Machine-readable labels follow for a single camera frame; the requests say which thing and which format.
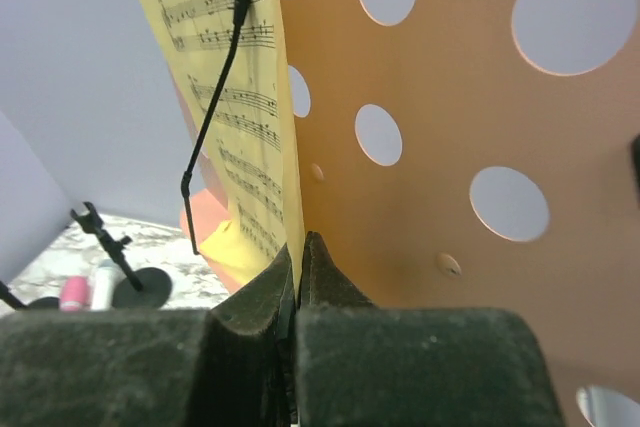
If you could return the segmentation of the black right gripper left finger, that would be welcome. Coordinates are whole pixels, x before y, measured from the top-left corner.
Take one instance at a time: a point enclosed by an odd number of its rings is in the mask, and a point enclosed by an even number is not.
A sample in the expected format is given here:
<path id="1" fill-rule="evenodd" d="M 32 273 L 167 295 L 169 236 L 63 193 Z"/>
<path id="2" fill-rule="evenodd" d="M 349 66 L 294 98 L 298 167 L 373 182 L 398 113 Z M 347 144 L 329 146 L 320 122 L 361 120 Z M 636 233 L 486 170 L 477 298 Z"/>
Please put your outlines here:
<path id="1" fill-rule="evenodd" d="M 19 311 L 1 320 L 5 426 L 287 426 L 291 259 L 211 309 Z"/>

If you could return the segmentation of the yellow sheet music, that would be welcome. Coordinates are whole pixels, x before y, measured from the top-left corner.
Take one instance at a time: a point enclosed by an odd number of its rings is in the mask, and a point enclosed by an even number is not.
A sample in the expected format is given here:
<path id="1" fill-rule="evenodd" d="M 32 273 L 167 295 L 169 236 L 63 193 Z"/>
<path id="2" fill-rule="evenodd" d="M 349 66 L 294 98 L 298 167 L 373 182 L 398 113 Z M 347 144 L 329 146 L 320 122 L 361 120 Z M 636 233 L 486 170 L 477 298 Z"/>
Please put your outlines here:
<path id="1" fill-rule="evenodd" d="M 228 216 L 198 251 L 237 290 L 305 237 L 280 0 L 139 0 Z"/>

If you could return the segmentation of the white toy microphone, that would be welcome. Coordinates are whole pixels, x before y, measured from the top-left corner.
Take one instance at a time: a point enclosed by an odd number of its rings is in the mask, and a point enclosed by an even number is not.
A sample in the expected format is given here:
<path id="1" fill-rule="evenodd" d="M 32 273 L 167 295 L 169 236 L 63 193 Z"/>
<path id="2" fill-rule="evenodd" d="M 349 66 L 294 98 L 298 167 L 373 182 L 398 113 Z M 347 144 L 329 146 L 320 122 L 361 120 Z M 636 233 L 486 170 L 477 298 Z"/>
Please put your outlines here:
<path id="1" fill-rule="evenodd" d="M 103 260 L 94 271 L 90 310 L 111 309 L 115 288 L 124 278 L 122 270 L 116 263 L 110 259 Z"/>

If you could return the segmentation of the black round-base mic stand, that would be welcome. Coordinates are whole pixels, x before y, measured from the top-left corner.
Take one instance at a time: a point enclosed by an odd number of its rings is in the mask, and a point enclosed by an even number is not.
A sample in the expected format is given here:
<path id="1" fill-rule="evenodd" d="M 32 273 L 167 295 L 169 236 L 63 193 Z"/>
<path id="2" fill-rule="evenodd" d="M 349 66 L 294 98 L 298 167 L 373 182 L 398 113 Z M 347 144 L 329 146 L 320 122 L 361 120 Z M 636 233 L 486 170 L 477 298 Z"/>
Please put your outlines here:
<path id="1" fill-rule="evenodd" d="M 83 210 L 72 209 L 71 218 L 84 233 L 97 239 L 108 259 L 116 263 L 125 276 L 115 288 L 111 309 L 163 307 L 173 289 L 169 274 L 157 267 L 134 270 L 125 256 L 125 247 L 132 239 L 128 235 L 115 239 L 105 228 L 95 206 L 91 202 L 84 202 L 83 206 Z"/>

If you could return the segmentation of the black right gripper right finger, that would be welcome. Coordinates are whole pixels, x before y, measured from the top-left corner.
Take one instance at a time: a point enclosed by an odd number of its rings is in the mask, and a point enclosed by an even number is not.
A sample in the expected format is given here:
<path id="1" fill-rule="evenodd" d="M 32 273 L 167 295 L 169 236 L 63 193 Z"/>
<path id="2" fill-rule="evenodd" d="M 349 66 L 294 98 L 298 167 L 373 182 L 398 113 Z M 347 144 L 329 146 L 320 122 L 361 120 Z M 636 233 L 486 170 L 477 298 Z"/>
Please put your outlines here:
<path id="1" fill-rule="evenodd" d="M 306 236 L 295 387 L 304 426 L 559 426 L 539 343 L 498 308 L 375 306 Z"/>

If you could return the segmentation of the pink toy microphone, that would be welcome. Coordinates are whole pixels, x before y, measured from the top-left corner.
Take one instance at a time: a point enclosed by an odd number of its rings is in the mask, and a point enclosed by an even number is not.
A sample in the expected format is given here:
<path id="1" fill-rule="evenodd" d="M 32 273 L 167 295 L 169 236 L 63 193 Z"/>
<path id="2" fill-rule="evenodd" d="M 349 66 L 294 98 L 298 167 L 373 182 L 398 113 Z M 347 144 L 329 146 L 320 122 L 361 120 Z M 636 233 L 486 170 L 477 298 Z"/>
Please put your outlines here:
<path id="1" fill-rule="evenodd" d="M 64 312 L 82 311 L 89 306 L 89 282 L 86 276 L 68 277 L 59 296 L 59 309 Z"/>

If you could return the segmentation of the pink music stand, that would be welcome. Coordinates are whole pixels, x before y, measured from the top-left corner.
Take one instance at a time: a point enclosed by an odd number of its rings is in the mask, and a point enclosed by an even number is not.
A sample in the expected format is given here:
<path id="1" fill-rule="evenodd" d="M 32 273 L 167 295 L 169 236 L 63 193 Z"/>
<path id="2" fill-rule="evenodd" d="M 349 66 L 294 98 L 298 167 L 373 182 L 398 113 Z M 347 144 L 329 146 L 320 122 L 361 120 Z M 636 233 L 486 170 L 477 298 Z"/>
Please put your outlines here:
<path id="1" fill-rule="evenodd" d="M 639 422 L 639 0 L 287 0 L 306 225 L 390 306 L 497 306 L 572 426 Z"/>

